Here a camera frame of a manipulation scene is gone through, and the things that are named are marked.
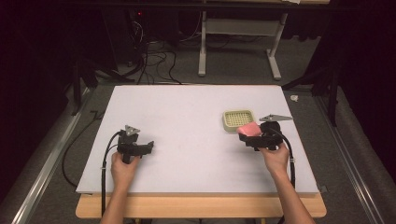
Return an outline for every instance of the table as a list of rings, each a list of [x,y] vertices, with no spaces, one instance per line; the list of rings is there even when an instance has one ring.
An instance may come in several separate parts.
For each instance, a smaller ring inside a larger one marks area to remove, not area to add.
[[[243,3],[277,3],[290,4],[295,1],[280,0],[222,0],[220,2],[243,2]],[[301,4],[321,4],[327,5],[330,0],[301,0]],[[226,19],[209,19],[206,12],[202,15],[202,32],[201,32],[201,49],[199,56],[198,76],[204,77],[206,74],[206,34],[226,34],[226,35],[268,35],[274,37],[274,43],[271,49],[266,50],[268,62],[274,80],[280,80],[281,75],[276,63],[276,49],[282,36],[286,24],[288,13],[282,13],[279,21],[246,21],[246,20],[226,20]]]
[[[155,141],[139,164],[126,217],[280,217],[262,155],[222,127],[222,113],[233,109],[250,109],[256,121],[271,113],[290,116],[278,86],[116,87],[78,185],[77,192],[92,193],[81,195],[78,217],[101,216],[98,167],[109,138],[125,124],[142,130],[138,144]],[[296,190],[312,216],[323,217],[326,208],[294,122],[280,125],[298,161]],[[113,186],[107,172],[108,199]]]

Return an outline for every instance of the metal rail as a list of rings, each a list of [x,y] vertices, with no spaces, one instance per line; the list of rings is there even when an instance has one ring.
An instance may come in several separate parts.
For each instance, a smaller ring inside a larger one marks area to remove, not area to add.
[[[323,102],[323,99],[321,97],[315,97],[314,99],[318,105],[320,112],[323,115],[323,118],[326,120],[330,131],[332,132],[332,137],[334,138],[338,146],[342,162],[346,168],[346,173],[352,183],[353,188],[356,191],[356,194],[359,197],[359,200],[361,201],[361,205],[367,217],[369,218],[370,223],[385,224],[383,218],[381,217],[381,214],[378,211],[378,208],[375,205],[370,190],[367,188],[367,185],[365,184],[363,178],[361,177],[361,174],[359,173],[358,168],[355,165],[355,162],[352,160],[352,157],[350,156],[340,133],[335,127],[332,126],[332,123],[327,118],[327,109],[326,109],[326,105]]]
[[[49,154],[46,163],[43,165],[43,168],[38,174],[35,183],[31,187],[29,193],[27,194],[25,200],[23,201],[20,210],[18,211],[17,215],[14,217],[12,224],[24,224],[29,222],[29,219],[31,218],[33,212],[35,211],[35,208],[40,202],[40,199],[43,196],[44,191],[46,190],[47,185],[49,184],[53,176],[53,173],[55,172],[56,167],[62,158],[62,155],[64,154],[64,149],[65,149],[64,146],[66,145],[67,140],[69,139],[71,133],[73,132],[73,130],[75,129],[78,123],[79,118],[81,117],[81,111],[88,103],[91,96],[92,96],[92,91],[86,88],[83,93],[84,100],[80,110],[72,118],[68,127],[64,131],[64,135],[62,136],[61,140],[58,142],[58,144],[53,148],[53,150]]]

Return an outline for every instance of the hand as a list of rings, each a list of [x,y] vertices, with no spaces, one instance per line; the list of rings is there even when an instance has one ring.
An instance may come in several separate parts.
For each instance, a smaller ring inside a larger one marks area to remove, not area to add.
[[[278,150],[269,150],[265,147],[259,148],[264,156],[265,165],[272,176],[284,175],[287,173],[289,150],[286,148],[285,143],[278,145]]]
[[[126,164],[122,161],[122,155],[119,152],[115,152],[111,157],[111,161],[114,189],[127,191],[134,179],[134,173],[140,157],[134,157],[130,164]]]

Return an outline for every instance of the gray floor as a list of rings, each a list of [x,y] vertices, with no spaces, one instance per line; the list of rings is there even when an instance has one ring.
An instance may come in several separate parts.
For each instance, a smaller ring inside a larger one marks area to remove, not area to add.
[[[211,46],[221,46],[221,41],[209,40]],[[162,44],[152,45],[152,50],[173,50],[177,53],[177,62],[172,70],[174,78],[183,83],[200,84],[276,84],[283,85],[299,77],[309,63],[310,57],[318,43],[317,40],[299,42],[295,39],[282,40],[276,59],[282,75],[281,81],[273,81],[269,64],[265,59],[263,48],[269,47],[271,39],[261,38],[254,42],[232,41],[222,49],[208,49],[206,77],[198,77],[199,47],[180,45],[177,48],[165,47]],[[172,54],[168,54],[166,64],[160,65],[160,75],[169,77],[167,71],[172,65]],[[150,56],[155,63],[159,58]],[[155,65],[148,67],[148,73],[154,82],[169,82],[156,74]],[[81,130],[93,119],[94,111],[105,111],[114,85],[101,80],[102,84],[93,92],[91,100],[81,113],[78,125],[70,139],[75,138]],[[150,76],[143,76],[142,84],[152,84]],[[378,157],[372,150],[363,134],[359,123],[351,112],[347,100],[339,91],[335,129],[342,136],[343,144],[353,158],[361,178],[370,190],[375,205],[383,218],[377,221],[367,216],[361,199],[357,193],[357,186],[353,185],[353,176],[348,172],[339,143],[334,140],[334,129],[328,126],[326,117],[318,106],[326,98],[314,98],[301,86],[292,91],[285,91],[291,114],[294,117],[300,137],[303,141],[308,159],[310,160],[318,186],[323,190],[322,197],[328,213],[326,217],[317,218],[317,223],[392,223],[396,218],[396,187],[385,171]],[[299,101],[290,100],[291,94],[298,94]],[[11,223],[30,187],[34,183],[46,158],[56,145],[65,127],[70,122],[71,106],[69,106],[52,127],[48,136],[43,140],[34,156],[29,160],[12,191],[8,194],[0,207],[0,223]],[[78,182],[85,162],[89,156],[91,146],[100,126],[100,120],[95,121],[73,144],[66,157],[66,171],[73,181]],[[98,219],[79,219],[75,215],[78,194],[67,184],[62,176],[60,166],[53,174],[41,201],[32,214],[29,223],[98,223]],[[197,220],[155,220],[155,223],[194,223]],[[217,219],[207,222],[238,223],[241,219]],[[268,223],[276,223],[277,218],[269,218]]]

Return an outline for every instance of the dark background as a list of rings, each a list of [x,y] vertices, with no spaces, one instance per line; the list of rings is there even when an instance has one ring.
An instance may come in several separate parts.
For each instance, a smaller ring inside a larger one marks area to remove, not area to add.
[[[340,86],[375,152],[395,180],[391,141],[396,124],[394,4],[386,0],[375,4],[345,0],[332,1],[332,5],[370,10],[336,14],[331,21],[323,15],[318,19],[318,15],[290,13],[291,22],[283,37],[298,35],[304,41],[323,35],[307,73],[327,66],[332,57],[338,57],[334,55],[337,48],[343,49]],[[198,14],[157,11],[155,15],[147,15],[151,34],[177,44],[175,32],[190,31],[189,24],[193,29]],[[0,199],[3,200],[39,142],[63,112],[67,104],[64,92],[72,82],[72,67],[78,55],[97,57],[97,62],[102,60],[109,68],[115,66],[116,60],[98,10],[60,9],[54,1],[2,2],[0,36]],[[98,50],[95,46],[102,46],[100,53],[92,54]]]

